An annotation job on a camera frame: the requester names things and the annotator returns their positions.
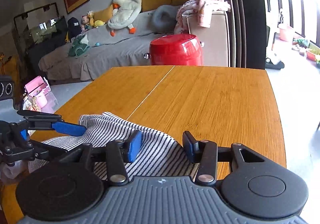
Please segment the pink clothes pile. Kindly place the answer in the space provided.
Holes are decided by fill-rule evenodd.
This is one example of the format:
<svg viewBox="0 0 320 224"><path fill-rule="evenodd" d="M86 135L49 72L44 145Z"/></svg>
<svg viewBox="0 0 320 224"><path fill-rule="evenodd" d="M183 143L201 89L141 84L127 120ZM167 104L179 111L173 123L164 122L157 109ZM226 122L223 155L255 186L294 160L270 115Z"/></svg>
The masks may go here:
<svg viewBox="0 0 320 224"><path fill-rule="evenodd" d="M197 25L210 28L212 13L216 11L229 12L231 5L225 0L189 0L177 11L175 34L185 34L188 30L187 16L195 14Z"/></svg>

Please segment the white marble coffee table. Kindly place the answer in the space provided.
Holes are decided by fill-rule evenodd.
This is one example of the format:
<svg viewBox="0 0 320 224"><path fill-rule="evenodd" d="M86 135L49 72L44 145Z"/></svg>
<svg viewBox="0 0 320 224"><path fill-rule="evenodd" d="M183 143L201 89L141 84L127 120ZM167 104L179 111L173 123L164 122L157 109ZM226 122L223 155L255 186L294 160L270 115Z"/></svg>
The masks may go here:
<svg viewBox="0 0 320 224"><path fill-rule="evenodd" d="M52 85L51 94L54 101L53 110L57 111L90 83L91 81Z"/></svg>

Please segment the pink toy box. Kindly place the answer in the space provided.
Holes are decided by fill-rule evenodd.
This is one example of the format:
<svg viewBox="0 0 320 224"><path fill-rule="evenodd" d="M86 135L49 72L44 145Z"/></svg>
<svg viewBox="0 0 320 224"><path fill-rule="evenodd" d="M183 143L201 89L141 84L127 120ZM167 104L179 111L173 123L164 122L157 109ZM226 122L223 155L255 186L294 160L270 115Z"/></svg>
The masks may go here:
<svg viewBox="0 0 320 224"><path fill-rule="evenodd" d="M22 109L54 113L59 104L45 77L37 76L24 86Z"/></svg>

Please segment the green knit cloth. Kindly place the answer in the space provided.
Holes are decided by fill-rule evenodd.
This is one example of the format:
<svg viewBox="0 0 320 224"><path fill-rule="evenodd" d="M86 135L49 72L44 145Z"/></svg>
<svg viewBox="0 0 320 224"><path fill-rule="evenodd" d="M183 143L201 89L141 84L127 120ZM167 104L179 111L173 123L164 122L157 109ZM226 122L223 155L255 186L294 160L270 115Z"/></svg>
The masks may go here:
<svg viewBox="0 0 320 224"><path fill-rule="evenodd" d="M90 48L89 40L87 35L80 34L78 35L69 49L68 56L69 57L80 57L84 55Z"/></svg>

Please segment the grey covered sofa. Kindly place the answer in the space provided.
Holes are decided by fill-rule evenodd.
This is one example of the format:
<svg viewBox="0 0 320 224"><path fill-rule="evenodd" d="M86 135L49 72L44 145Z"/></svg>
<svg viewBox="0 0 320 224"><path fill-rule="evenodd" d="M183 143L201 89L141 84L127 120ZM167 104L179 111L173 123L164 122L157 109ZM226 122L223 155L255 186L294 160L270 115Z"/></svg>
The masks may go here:
<svg viewBox="0 0 320 224"><path fill-rule="evenodd" d="M155 32L151 24L154 11L137 16L133 23L135 34L129 34L128 29L123 28L111 36L108 26L85 32L90 48L84 55L69 57L71 43L66 43L42 57L38 63L39 69L51 81L89 81L113 67L150 65L151 62L144 59L144 54L149 52L150 42L173 33Z"/></svg>

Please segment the red round stool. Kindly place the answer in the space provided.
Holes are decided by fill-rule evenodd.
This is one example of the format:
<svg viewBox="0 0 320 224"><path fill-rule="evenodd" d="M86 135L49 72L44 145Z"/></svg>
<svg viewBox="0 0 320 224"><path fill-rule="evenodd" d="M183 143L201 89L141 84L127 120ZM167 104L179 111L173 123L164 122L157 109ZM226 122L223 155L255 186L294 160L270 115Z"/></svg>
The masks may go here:
<svg viewBox="0 0 320 224"><path fill-rule="evenodd" d="M144 59L151 65L204 65L202 46L193 34L166 35L152 40Z"/></svg>

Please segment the black plush toy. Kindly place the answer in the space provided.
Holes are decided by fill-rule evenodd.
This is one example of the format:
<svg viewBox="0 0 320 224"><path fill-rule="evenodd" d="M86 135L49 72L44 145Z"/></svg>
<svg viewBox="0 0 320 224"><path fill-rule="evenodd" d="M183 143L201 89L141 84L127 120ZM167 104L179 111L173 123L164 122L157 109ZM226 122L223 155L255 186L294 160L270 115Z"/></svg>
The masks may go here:
<svg viewBox="0 0 320 224"><path fill-rule="evenodd" d="M75 17L71 17L67 23L68 23L68 31L65 38L66 43L70 42L72 38L78 36L82 31L81 23Z"/></svg>

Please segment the glass fish tank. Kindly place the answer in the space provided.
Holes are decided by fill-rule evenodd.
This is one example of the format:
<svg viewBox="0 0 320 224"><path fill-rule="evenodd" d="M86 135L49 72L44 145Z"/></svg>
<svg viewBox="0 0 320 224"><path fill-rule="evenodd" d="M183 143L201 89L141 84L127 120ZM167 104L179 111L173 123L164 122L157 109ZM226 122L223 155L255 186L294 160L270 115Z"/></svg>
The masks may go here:
<svg viewBox="0 0 320 224"><path fill-rule="evenodd" d="M27 65L39 73L40 59L65 43L66 19L52 2L18 14L13 21Z"/></svg>

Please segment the small plush toys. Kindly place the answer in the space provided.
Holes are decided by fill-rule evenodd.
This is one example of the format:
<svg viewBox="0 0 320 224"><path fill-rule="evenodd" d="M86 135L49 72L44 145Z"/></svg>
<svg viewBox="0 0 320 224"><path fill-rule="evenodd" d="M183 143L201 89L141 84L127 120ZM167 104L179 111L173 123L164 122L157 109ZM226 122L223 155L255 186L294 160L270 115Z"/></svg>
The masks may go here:
<svg viewBox="0 0 320 224"><path fill-rule="evenodd" d="M103 22L101 20L95 20L94 13L91 10L87 13L87 15L82 16L82 18L81 18L82 32L85 32L85 31L90 30L92 28L98 28L103 25L105 25L105 22Z"/></svg>

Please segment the white plush goose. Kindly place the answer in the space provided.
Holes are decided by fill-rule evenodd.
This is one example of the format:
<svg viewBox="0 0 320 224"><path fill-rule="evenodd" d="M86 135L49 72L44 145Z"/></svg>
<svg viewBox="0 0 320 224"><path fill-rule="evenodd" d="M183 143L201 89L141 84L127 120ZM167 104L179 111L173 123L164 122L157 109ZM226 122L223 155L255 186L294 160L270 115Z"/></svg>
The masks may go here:
<svg viewBox="0 0 320 224"><path fill-rule="evenodd" d="M123 28L128 28L130 34L135 34L133 21L141 12L142 0L113 0L112 6L112 17L107 22L111 30L110 35L115 36L115 30Z"/></svg>

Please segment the grey neck pillow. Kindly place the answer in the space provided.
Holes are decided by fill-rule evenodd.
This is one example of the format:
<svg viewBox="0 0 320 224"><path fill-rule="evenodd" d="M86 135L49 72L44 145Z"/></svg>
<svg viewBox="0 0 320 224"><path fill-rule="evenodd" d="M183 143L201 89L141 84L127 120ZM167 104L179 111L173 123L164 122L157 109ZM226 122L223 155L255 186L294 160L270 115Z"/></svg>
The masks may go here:
<svg viewBox="0 0 320 224"><path fill-rule="evenodd" d="M176 26L176 15L179 7L171 5L159 6L152 15L151 24L155 32L173 32Z"/></svg>

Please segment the dark curtain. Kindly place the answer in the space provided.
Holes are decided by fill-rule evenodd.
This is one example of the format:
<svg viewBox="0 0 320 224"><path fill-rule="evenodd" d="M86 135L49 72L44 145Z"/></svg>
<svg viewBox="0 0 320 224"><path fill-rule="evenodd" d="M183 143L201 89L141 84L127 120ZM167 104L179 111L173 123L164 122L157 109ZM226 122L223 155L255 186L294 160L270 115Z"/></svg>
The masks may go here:
<svg viewBox="0 0 320 224"><path fill-rule="evenodd" d="M265 0L231 0L230 65L265 69L267 26Z"/></svg>

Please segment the pink plastic basin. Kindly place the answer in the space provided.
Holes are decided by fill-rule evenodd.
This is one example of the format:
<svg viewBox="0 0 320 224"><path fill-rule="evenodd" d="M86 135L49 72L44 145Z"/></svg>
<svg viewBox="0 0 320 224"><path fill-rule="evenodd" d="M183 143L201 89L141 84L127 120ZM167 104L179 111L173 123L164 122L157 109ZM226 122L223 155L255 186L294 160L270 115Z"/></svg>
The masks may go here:
<svg viewBox="0 0 320 224"><path fill-rule="evenodd" d="M285 42L292 42L293 35L295 32L294 29L291 26L283 24L283 23L280 23L278 25L278 28L279 28L279 32L280 32L280 39Z"/></svg>

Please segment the white floor cleaner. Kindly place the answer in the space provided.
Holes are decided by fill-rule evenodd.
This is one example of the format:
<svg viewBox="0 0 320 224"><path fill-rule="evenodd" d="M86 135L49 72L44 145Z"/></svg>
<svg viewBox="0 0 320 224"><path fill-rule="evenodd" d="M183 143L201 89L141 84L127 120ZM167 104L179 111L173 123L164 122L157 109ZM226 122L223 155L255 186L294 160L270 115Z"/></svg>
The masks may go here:
<svg viewBox="0 0 320 224"><path fill-rule="evenodd" d="M276 40L279 21L279 5L278 0L265 0L266 5L266 25L267 25L267 47L265 68L281 70L284 63L273 51L273 45Z"/></svg>

